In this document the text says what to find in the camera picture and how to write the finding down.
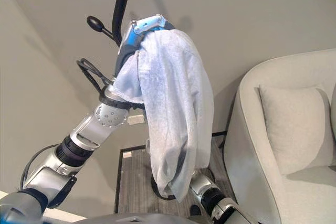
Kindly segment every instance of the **black wire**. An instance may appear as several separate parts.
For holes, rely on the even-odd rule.
[[[27,163],[26,167],[24,168],[22,174],[21,174],[21,179],[20,179],[20,190],[23,189],[23,184],[25,182],[25,180],[27,179],[28,177],[28,172],[29,172],[29,168],[30,168],[30,165],[32,164],[32,162],[36,159],[36,157],[38,155],[40,155],[42,152],[44,152],[45,150],[47,149],[50,149],[50,148],[53,148],[55,146],[57,146],[58,144],[53,144],[53,145],[49,145],[47,147],[44,147],[42,150],[38,151],[37,153],[35,153],[31,159],[29,160],[29,162]]]
[[[76,61],[77,65],[79,66],[79,68],[82,70],[82,72],[84,73],[84,75],[86,76],[86,78],[92,83],[92,85],[94,86],[94,88],[100,93],[101,92],[101,88],[99,86],[99,84],[97,83],[97,81],[93,78],[93,76],[89,73],[92,72],[93,74],[95,74],[96,76],[98,76],[101,81],[104,83],[105,86],[109,85],[109,84],[113,84],[113,82],[108,79],[106,76],[104,76],[90,61],[88,61],[85,58],[82,58],[80,60]]]

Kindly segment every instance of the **black hook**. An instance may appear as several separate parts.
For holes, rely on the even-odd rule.
[[[87,17],[87,23],[89,26],[98,32],[103,32],[109,38],[113,39],[115,43],[117,43],[118,47],[121,44],[121,23],[124,17],[125,9],[126,9],[127,0],[116,0],[113,12],[113,20],[112,20],[112,32],[108,31],[104,24],[96,17],[89,16]]]

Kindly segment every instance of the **white pillow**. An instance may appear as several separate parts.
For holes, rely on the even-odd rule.
[[[259,92],[267,135],[282,174],[333,163],[330,106],[322,89],[260,86]]]

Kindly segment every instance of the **black cable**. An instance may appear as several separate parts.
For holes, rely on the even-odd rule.
[[[96,76],[98,76],[101,81],[104,83],[105,86],[109,85],[109,84],[113,84],[113,82],[108,79],[106,76],[104,76],[99,70],[98,68],[96,68],[90,61],[88,61],[85,58],[82,58],[80,60],[76,61],[77,65],[79,66],[79,68],[82,70],[82,72],[84,73],[84,75],[86,76],[86,78],[92,83],[92,85],[94,86],[94,88],[100,93],[101,92],[101,88],[99,86],[99,84],[97,83],[97,81],[93,78],[93,76],[89,73],[89,71],[93,74],[95,74]]]
[[[53,148],[55,146],[57,146],[58,144],[53,144],[53,145],[49,145],[47,147],[44,147],[42,150],[38,151],[37,153],[35,153],[31,159],[29,160],[29,162],[27,163],[26,167],[24,168],[23,172],[22,172],[22,175],[21,175],[21,179],[20,179],[20,190],[23,190],[23,184],[25,182],[25,180],[27,179],[28,177],[28,172],[29,172],[29,168],[30,168],[30,165],[32,164],[32,162],[36,159],[36,157],[38,155],[40,155],[42,152],[44,152],[45,150],[47,149],[50,149],[50,148]]]
[[[113,21],[112,21],[112,34],[113,40],[117,43],[118,47],[121,44],[121,23],[122,18],[124,17],[126,9],[127,0],[115,0],[114,12],[113,12]]]

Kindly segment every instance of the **white wall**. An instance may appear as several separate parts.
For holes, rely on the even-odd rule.
[[[0,190],[10,193],[30,157],[60,143],[89,110],[15,0],[0,0],[0,56]],[[120,144],[110,141],[115,153],[95,153],[59,209],[85,217],[113,212]]]

